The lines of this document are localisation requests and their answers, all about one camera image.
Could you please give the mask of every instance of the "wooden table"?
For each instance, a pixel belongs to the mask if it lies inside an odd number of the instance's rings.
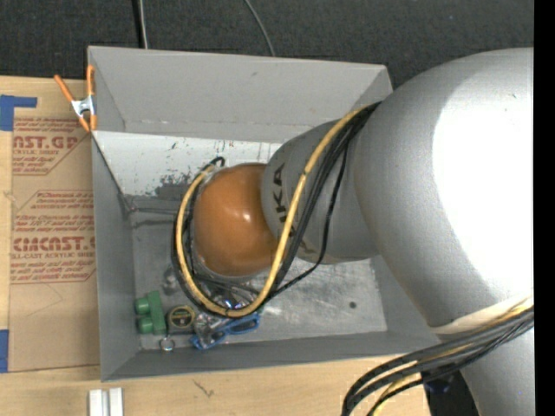
[[[82,87],[71,82],[76,92]],[[38,96],[34,116],[70,114],[50,79],[0,77],[0,94]],[[11,229],[12,133],[0,132],[0,328],[7,328]],[[337,415],[344,394],[370,368],[389,359],[374,357],[294,367],[101,383],[98,366],[0,374],[0,413],[87,414],[88,391],[123,387],[126,415]],[[356,414],[365,414],[360,405]],[[383,416],[429,416],[421,387],[396,396]]]

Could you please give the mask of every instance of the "yellow cable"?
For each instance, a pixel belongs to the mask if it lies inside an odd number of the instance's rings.
[[[387,388],[385,389],[385,391],[384,391],[382,394],[380,394],[380,397],[378,398],[378,400],[380,400],[381,398],[383,398],[384,396],[386,396],[388,393],[393,392],[393,391],[396,390],[397,388],[403,387],[405,384],[408,384],[409,382],[412,382],[413,380],[415,380],[415,379],[417,379],[417,378],[418,378],[418,373],[415,373],[415,374],[411,374],[411,375],[409,375],[409,376],[407,376],[407,377],[405,377],[405,378],[396,380],[395,382],[391,383],[391,384],[389,385],[389,387],[387,387]],[[373,416],[378,416],[378,415],[383,411],[383,408],[385,407],[385,405],[386,405],[388,402],[389,402],[388,400],[384,400],[379,406],[377,406],[377,407],[374,409]]]
[[[279,242],[277,244],[276,256],[274,257],[270,273],[268,274],[268,278],[264,284],[264,287],[260,290],[260,293],[256,297],[254,301],[249,303],[248,305],[244,306],[242,309],[227,309],[215,303],[209,297],[206,297],[205,294],[197,287],[195,284],[191,273],[189,272],[185,254],[183,251],[183,220],[185,218],[186,207],[189,204],[189,199],[192,197],[194,190],[200,183],[215,169],[215,166],[209,166],[203,172],[201,172],[189,188],[187,189],[185,196],[181,200],[180,209],[177,216],[176,221],[176,232],[175,232],[175,246],[177,248],[177,256],[180,262],[181,272],[185,278],[185,282],[187,287],[193,294],[193,296],[202,303],[208,310],[212,311],[217,315],[223,315],[226,317],[232,318],[239,318],[249,315],[256,311],[256,309],[262,304],[264,299],[270,293],[271,287],[276,280],[276,276],[278,275],[279,269],[281,267],[281,263],[284,259],[285,247],[287,245],[287,240],[289,239],[289,235],[291,232],[291,227],[293,225],[293,220],[295,218],[295,214],[297,213],[298,204],[301,199],[301,195],[303,194],[304,186],[306,185],[306,180],[310,174],[310,172],[314,169],[318,158],[323,153],[324,148],[333,140],[336,134],[343,129],[350,121],[355,117],[358,113],[360,113],[365,107],[361,109],[357,109],[356,111],[352,111],[345,115],[342,119],[340,119],[320,140],[320,143],[315,148],[314,152],[310,155],[308,162],[306,163],[303,173],[297,182],[297,187],[295,188],[295,192],[293,193],[293,198],[291,199],[291,205],[289,212],[287,213],[287,217],[284,222],[284,228],[281,233],[281,237],[279,238]]]

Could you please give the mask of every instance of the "white plastic piece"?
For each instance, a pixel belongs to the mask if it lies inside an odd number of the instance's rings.
[[[123,389],[89,391],[88,416],[123,416]]]

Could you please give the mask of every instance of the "green connector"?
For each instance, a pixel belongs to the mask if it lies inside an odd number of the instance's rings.
[[[158,291],[151,291],[146,297],[135,300],[135,311],[141,315],[137,321],[137,328],[141,334],[166,334],[166,318]]]

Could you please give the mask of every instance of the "blue tape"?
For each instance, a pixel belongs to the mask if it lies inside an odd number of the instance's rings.
[[[36,97],[0,95],[0,131],[14,130],[14,108],[36,107]]]
[[[0,373],[8,373],[8,330],[0,329]]]

